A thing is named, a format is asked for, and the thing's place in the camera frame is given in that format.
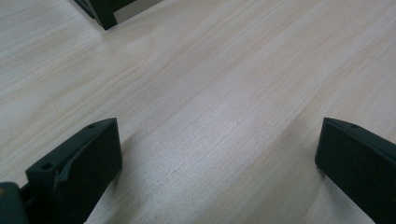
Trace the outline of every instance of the wood grain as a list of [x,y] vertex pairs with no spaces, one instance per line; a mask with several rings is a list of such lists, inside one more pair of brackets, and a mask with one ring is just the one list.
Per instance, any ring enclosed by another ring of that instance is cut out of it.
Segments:
[[314,157],[324,117],[396,142],[396,1],[163,0],[106,32],[2,0],[0,28],[0,181],[116,117],[87,223],[372,223]]

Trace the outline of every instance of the light wood surface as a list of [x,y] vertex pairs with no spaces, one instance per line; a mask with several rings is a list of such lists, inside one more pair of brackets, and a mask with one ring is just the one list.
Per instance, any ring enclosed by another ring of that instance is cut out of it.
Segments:
[[314,164],[324,117],[396,142],[396,1],[163,0],[104,31],[0,1],[0,181],[116,117],[87,223],[372,223]]

